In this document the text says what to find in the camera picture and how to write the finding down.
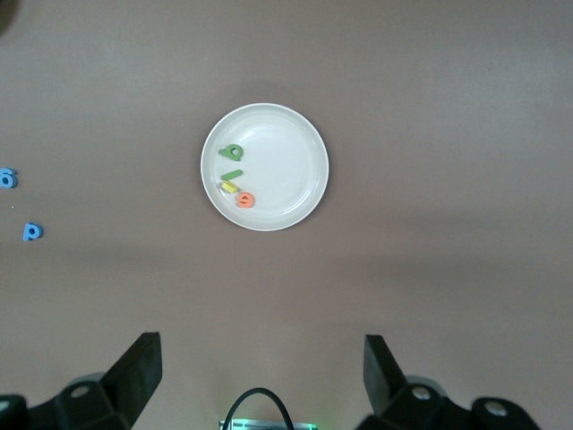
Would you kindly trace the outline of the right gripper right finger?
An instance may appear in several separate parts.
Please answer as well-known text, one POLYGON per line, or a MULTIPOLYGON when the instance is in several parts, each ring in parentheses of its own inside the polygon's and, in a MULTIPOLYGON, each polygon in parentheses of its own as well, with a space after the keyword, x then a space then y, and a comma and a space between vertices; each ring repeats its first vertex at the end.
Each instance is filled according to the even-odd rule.
POLYGON ((512 401, 480 397, 466 409, 433 384, 406 378, 381 335, 364 338, 363 384, 372 413, 357 430, 542 430, 512 401))

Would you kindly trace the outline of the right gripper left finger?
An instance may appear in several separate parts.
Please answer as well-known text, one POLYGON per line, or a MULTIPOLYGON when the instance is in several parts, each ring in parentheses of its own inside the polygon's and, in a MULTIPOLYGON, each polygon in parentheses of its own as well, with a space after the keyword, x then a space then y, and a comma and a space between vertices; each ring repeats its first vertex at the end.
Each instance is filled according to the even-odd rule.
POLYGON ((97 381, 29 407, 0 395, 0 430, 131 430, 160 384, 160 334, 144 332, 97 381))

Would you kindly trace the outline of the green foam letter p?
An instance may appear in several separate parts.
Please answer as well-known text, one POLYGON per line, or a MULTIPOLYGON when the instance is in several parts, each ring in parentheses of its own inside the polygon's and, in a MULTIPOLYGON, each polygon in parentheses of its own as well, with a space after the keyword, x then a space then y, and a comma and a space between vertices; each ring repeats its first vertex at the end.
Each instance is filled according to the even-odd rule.
POLYGON ((225 158, 238 162, 244 155, 244 149, 239 144, 233 143, 221 148, 218 153, 225 158))

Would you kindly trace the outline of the beige brown plate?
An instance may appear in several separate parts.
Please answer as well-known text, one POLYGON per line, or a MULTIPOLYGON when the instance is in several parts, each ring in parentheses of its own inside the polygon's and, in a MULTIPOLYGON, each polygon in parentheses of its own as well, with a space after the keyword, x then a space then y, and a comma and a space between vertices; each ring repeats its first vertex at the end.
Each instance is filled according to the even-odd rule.
POLYGON ((329 181, 329 155, 317 129, 290 107, 255 103, 227 113, 211 129, 201 152, 201 181, 216 210, 239 227, 254 231, 290 228, 320 203, 329 181), (239 144, 238 162, 218 151, 239 144), (221 176, 242 169, 231 182, 236 193, 221 188, 221 176), (255 204, 236 206, 236 196, 249 192, 255 204))

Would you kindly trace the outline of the brown paper table cover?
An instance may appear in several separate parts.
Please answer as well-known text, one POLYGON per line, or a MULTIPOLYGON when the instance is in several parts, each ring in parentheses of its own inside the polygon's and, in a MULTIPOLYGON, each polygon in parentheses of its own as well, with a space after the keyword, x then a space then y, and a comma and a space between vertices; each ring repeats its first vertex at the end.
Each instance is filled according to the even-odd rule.
POLYGON ((136 430, 217 430, 256 386, 353 430, 372 333, 460 405, 573 430, 573 0, 19 0, 0 166, 0 393, 48 400, 157 331, 136 430), (200 173, 260 101, 329 154, 321 204, 272 233, 200 173))

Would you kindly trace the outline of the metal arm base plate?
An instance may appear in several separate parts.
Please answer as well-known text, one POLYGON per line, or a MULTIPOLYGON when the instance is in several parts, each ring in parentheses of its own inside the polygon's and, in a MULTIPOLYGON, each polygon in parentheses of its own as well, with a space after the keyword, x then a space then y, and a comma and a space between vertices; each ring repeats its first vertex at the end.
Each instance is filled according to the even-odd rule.
MULTIPOLYGON (((226 430, 289 430, 289 427, 284 422, 279 421, 265 421, 247 418, 233 418, 226 430)), ((313 423, 293 423, 292 430, 320 430, 316 424, 313 423)))

